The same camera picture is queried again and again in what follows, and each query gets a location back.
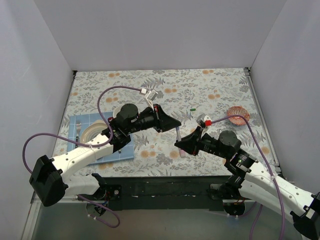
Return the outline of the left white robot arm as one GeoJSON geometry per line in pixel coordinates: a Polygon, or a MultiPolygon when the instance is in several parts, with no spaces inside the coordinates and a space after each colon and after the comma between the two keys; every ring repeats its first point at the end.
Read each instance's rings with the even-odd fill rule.
{"type": "Polygon", "coordinates": [[[80,177],[73,174],[122,149],[131,142],[133,133],[151,128],[163,133],[180,127],[181,122],[167,115],[159,104],[139,112],[136,105],[127,103],[109,125],[84,146],[52,158],[43,155],[36,161],[29,183],[45,207],[56,204],[64,196],[78,194],[103,199],[107,193],[103,177],[97,173],[80,177]]]}

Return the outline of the white pen blue tip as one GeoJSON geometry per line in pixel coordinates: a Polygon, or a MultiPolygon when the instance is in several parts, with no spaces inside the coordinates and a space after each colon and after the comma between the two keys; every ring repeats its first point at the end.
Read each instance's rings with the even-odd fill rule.
{"type": "Polygon", "coordinates": [[[176,140],[179,142],[179,141],[181,141],[181,139],[182,139],[182,137],[181,137],[180,131],[176,132],[176,140]]]}

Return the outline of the pink highlighter pen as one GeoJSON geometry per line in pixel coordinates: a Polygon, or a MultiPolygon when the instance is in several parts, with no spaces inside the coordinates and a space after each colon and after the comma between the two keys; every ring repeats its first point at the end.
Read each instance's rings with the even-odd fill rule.
{"type": "Polygon", "coordinates": [[[182,158],[185,158],[186,157],[186,152],[184,150],[179,150],[179,154],[182,158]]]}

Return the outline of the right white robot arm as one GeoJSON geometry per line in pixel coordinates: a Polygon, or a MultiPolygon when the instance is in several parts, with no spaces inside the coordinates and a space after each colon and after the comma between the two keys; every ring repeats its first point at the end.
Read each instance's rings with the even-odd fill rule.
{"type": "Polygon", "coordinates": [[[225,183],[230,198],[242,196],[256,201],[284,215],[306,238],[320,238],[320,195],[303,190],[269,171],[241,149],[241,141],[233,131],[222,131],[215,139],[198,126],[174,145],[193,156],[203,151],[225,159],[224,166],[232,174],[225,183]]]}

